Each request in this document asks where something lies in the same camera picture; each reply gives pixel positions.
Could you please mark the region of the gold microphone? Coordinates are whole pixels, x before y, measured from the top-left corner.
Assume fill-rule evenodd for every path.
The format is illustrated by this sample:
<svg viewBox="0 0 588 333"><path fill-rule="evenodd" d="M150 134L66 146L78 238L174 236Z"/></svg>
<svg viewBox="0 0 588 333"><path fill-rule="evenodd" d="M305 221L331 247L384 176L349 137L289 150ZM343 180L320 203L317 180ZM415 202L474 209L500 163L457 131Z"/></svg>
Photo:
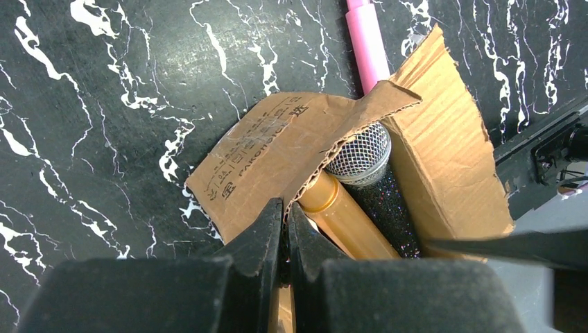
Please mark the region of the gold microphone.
<svg viewBox="0 0 588 333"><path fill-rule="evenodd" d="M313 185L283 189L280 194L286 204L297 200L300 209L318 226L320 233L304 238L299 229L298 209L294 209L295 224L289 239L293 260L293 319L301 332L300 320L317 309L322 314L327 287L321 282L322 265L328 259L399 259L400 255L376 228L367 214L332 175L322 171Z"/></svg>

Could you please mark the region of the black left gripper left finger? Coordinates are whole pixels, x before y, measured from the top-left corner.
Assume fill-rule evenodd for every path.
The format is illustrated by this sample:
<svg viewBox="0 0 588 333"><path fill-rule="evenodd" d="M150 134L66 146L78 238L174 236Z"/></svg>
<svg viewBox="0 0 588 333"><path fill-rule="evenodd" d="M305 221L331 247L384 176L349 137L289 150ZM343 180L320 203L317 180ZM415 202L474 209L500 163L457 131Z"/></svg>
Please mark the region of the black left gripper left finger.
<svg viewBox="0 0 588 333"><path fill-rule="evenodd" d="M187 259L64 262L18 332L277 332L283 202L226 246Z"/></svg>

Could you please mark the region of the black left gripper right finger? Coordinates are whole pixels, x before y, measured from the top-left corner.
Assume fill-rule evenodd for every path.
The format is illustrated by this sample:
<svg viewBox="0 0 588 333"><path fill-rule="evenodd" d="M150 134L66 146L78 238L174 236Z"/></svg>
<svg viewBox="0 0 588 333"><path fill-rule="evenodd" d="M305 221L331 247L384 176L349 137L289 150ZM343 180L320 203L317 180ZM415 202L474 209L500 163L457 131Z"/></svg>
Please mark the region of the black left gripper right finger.
<svg viewBox="0 0 588 333"><path fill-rule="evenodd" d="M353 260L288 214L296 332L523 332L499 276L466 259Z"/></svg>

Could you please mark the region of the brown cardboard box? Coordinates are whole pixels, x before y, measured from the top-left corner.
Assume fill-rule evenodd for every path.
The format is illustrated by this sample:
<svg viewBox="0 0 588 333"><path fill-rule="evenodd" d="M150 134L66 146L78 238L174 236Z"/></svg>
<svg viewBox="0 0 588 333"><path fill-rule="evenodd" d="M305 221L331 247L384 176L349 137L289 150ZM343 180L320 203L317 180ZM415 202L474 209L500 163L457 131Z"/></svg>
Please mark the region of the brown cardboard box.
<svg viewBox="0 0 588 333"><path fill-rule="evenodd" d="M328 163L377 121L391 132L388 164L421 237L485 239L513 231L494 147L439 26L359 100L315 92L261 100L212 148L187 187L230 242L271 198L290 210L324 187Z"/></svg>

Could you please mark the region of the pink microphone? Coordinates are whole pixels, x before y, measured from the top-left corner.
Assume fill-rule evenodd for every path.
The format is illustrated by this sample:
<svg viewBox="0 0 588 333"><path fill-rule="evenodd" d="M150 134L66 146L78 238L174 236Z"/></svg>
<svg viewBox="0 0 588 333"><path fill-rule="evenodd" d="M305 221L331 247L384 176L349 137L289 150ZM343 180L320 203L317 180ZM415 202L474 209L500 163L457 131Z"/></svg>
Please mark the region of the pink microphone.
<svg viewBox="0 0 588 333"><path fill-rule="evenodd" d="M364 95L390 77L379 20L371 1L347 0L345 19Z"/></svg>

